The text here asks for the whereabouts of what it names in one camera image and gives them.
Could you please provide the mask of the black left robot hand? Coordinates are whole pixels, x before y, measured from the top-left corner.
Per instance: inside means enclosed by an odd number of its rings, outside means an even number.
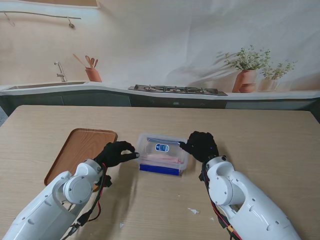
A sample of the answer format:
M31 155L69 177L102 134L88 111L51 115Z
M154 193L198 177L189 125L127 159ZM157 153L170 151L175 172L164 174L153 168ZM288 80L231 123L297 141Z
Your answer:
M139 157L140 154L135 152L135 148L129 142L116 141L106 144L93 160L100 166L111 168Z

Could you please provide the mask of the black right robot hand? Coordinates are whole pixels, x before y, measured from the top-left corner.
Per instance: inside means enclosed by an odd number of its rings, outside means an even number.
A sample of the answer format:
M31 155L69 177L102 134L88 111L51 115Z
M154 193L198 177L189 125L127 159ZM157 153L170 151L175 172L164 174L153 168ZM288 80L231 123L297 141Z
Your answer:
M181 149L201 163L207 163L219 156L214 137L209 132L194 131L190 134L187 142L180 141L178 144Z

